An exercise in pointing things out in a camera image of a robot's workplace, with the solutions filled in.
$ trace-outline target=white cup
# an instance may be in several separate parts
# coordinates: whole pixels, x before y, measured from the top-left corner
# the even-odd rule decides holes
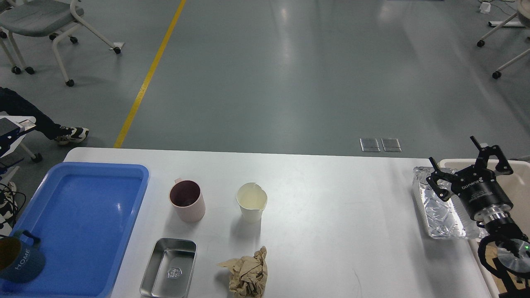
[[[255,223],[261,219],[261,214],[267,205],[267,194],[254,182],[244,184],[236,194],[236,200],[248,223]]]

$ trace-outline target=pink mug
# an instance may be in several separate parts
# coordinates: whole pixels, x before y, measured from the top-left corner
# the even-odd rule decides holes
[[[180,219],[187,223],[201,220],[206,212],[202,191],[199,185],[191,180],[176,179],[169,192],[169,201]]]

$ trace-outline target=gray floor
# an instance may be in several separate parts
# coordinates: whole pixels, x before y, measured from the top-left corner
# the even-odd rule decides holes
[[[89,127],[82,146],[112,147],[179,2],[83,2],[123,53],[79,30],[78,45],[60,45],[68,88],[49,40],[18,37],[37,73],[15,76],[2,58],[0,85],[58,123]],[[474,135],[509,158],[529,155],[530,58],[491,73],[530,46],[530,32],[503,28],[478,48],[487,22],[507,18],[479,5],[188,0],[122,147],[441,160],[475,158]],[[403,152],[362,152],[360,137],[398,138]],[[31,196],[71,147],[26,139],[45,158],[14,179]]]

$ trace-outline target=blue tray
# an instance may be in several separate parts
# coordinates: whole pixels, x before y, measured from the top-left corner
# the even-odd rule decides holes
[[[134,164],[63,162],[51,168],[13,229],[42,239],[46,265],[25,284],[0,279],[0,296],[106,297],[148,177],[144,166]]]

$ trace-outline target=sneaker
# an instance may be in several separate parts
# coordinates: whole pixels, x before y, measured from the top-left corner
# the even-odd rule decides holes
[[[18,205],[13,198],[13,193],[11,192],[16,191],[15,183],[10,181],[7,185],[8,187],[4,187],[3,191],[0,193],[0,215],[2,215],[5,220],[11,219],[15,214],[15,210],[18,208]]]
[[[65,127],[61,126],[61,131],[64,135],[55,138],[55,142],[59,145],[66,145],[68,143],[81,143],[89,135],[89,129],[84,127]]]

